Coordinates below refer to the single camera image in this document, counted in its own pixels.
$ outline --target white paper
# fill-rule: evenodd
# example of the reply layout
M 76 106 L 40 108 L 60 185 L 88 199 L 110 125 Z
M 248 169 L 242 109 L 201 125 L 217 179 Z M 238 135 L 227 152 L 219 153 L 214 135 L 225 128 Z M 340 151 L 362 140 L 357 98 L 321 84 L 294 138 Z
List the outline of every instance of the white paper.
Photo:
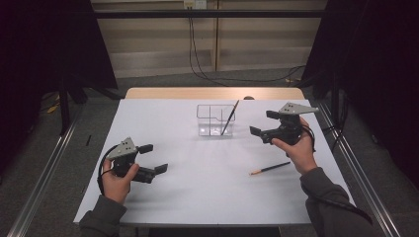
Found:
M 152 184 L 132 182 L 122 224 L 146 226 L 268 226 L 310 223 L 306 195 L 293 163 L 256 176 L 249 173 L 290 159 L 274 145 L 250 134 L 249 125 L 265 129 L 280 122 L 267 118 L 286 102 L 309 106 L 306 100 L 240 101 L 233 135 L 198 136 L 197 105 L 234 105 L 235 101 L 122 100 L 101 157 L 131 137 L 136 146 L 153 144 L 137 155 L 146 168 L 165 163 L 168 171 Z M 302 115 L 316 137 L 318 166 L 335 183 L 348 188 L 314 114 Z M 92 209 L 100 194 L 97 168 L 74 222 Z

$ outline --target sleeve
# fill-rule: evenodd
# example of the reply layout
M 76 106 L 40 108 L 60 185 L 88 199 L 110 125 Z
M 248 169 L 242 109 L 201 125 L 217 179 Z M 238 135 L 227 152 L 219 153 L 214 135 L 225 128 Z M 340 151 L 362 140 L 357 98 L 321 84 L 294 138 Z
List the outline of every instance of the sleeve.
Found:
M 126 207 L 99 196 L 93 210 L 89 210 L 80 220 L 81 236 L 104 237 L 118 236 L 120 232 L 120 219 L 126 213 Z
M 353 206 L 345 190 L 333 184 L 318 167 L 301 176 L 301 186 L 310 195 L 305 203 L 308 216 L 318 236 L 377 236 L 360 214 L 319 201 L 319 198 Z

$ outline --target wall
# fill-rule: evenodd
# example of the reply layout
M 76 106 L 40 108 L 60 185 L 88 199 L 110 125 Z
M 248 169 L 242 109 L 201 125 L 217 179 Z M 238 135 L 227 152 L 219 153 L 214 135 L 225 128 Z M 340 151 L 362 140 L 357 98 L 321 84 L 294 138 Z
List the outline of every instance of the wall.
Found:
M 223 10 L 322 10 L 326 2 L 208 0 L 207 5 Z M 179 0 L 92 0 L 92 4 L 95 10 L 184 8 Z M 188 19 L 98 21 L 117 78 L 191 72 Z M 222 71 L 303 65 L 319 23 L 320 19 L 193 19 L 201 68 Z

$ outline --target metal rail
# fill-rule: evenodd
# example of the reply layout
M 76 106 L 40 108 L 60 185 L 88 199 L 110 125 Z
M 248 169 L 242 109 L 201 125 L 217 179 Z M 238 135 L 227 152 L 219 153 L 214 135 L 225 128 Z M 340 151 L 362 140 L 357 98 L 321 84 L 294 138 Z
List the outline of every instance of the metal rail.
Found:
M 327 124 L 329 126 L 333 125 L 333 121 L 331 119 L 330 110 L 327 108 L 326 105 L 323 103 L 319 103 L 319 109 L 323 114 Z M 333 136 L 337 138 L 339 136 L 338 131 L 333 130 Z M 373 185 L 370 183 L 367 175 L 365 174 L 361 164 L 358 162 L 357 157 L 355 156 L 354 152 L 352 151 L 348 141 L 346 140 L 345 136 L 341 135 L 339 138 L 339 148 L 342 151 L 346 162 L 348 163 L 349 167 L 351 168 L 352 173 L 355 176 L 358 184 L 361 187 L 364 196 L 369 203 L 374 215 L 377 218 L 379 225 L 381 226 L 385 236 L 393 237 L 393 236 L 400 236 L 397 228 L 395 227 L 393 220 L 391 218 L 390 213 L 388 212 L 387 208 L 382 203 L 381 199 L 378 197 L 376 191 L 373 188 Z
M 132 18 L 322 18 L 325 15 L 341 15 L 344 12 L 324 10 L 148 10 L 116 11 L 95 10 L 98 19 Z
M 24 237 L 28 231 L 28 228 L 34 219 L 34 216 L 38 210 L 38 207 L 41 204 L 43 195 L 46 191 L 46 188 L 50 182 L 50 179 L 56 170 L 56 167 L 61 159 L 65 148 L 73 134 L 75 124 L 80 119 L 81 112 L 84 106 L 80 106 L 75 113 L 74 120 L 71 123 L 67 131 L 58 138 L 58 141 L 55 145 L 52 154 L 49 156 L 49 160 L 45 165 L 45 168 L 42 171 L 40 178 L 38 179 L 37 184 L 31 192 L 28 200 L 26 201 L 24 207 L 13 223 L 12 228 L 9 231 L 7 237 Z

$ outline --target transparent container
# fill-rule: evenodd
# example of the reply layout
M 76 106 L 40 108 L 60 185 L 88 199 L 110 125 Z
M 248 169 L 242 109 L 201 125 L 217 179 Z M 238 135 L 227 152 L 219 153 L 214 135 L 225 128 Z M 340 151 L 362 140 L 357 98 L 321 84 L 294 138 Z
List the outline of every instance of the transparent container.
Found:
M 233 134 L 235 114 L 231 116 L 233 105 L 198 105 L 199 136 L 230 136 Z

